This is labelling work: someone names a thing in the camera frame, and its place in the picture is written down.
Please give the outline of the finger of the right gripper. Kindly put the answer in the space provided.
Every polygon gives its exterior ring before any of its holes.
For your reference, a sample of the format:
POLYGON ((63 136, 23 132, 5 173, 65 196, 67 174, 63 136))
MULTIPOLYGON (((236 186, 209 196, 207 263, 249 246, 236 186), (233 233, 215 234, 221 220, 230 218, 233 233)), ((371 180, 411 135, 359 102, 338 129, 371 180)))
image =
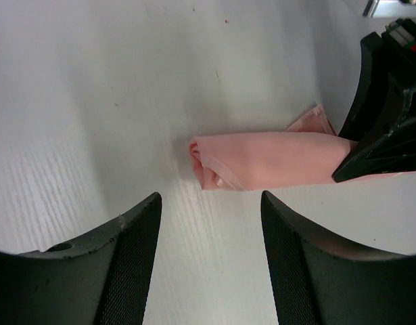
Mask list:
POLYGON ((390 95, 376 123, 333 172, 336 183, 416 171, 416 93, 390 95))
POLYGON ((360 42, 361 71, 353 103, 340 131, 340 137, 361 141, 376 125, 388 102, 390 75, 404 82, 407 71, 400 45, 388 32, 372 32, 360 42))

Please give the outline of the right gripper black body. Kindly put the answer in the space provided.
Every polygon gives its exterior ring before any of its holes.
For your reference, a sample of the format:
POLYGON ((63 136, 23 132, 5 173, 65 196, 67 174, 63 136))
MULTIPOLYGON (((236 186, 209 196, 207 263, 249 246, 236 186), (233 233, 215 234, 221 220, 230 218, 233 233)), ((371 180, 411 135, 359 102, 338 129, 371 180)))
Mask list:
POLYGON ((386 25, 382 38, 399 53, 400 61, 412 73, 416 84, 416 23, 410 18, 399 18, 386 25))

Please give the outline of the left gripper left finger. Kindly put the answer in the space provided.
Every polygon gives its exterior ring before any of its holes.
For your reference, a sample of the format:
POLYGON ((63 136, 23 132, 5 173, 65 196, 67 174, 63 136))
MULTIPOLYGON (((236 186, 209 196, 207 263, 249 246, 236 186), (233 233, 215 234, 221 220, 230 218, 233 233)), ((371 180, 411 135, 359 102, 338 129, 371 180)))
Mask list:
POLYGON ((0 251, 0 324, 141 324, 161 214, 153 193, 44 252, 0 251))

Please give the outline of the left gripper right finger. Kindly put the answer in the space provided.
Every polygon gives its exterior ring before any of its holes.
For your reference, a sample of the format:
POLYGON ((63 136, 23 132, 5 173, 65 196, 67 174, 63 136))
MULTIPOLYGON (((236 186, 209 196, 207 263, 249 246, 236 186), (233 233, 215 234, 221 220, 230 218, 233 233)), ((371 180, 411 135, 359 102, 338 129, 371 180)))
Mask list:
POLYGON ((267 191, 260 213, 280 324, 416 324, 416 255, 349 240, 267 191))

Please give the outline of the pink cloth napkin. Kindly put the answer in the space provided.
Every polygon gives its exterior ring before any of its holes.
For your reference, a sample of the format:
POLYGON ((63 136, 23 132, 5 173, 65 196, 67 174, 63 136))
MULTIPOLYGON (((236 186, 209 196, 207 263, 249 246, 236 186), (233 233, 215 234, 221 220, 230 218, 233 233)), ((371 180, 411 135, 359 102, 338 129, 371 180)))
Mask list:
POLYGON ((203 190, 243 192, 333 183, 356 145, 337 136, 318 105, 284 131, 194 137, 189 154, 203 190))

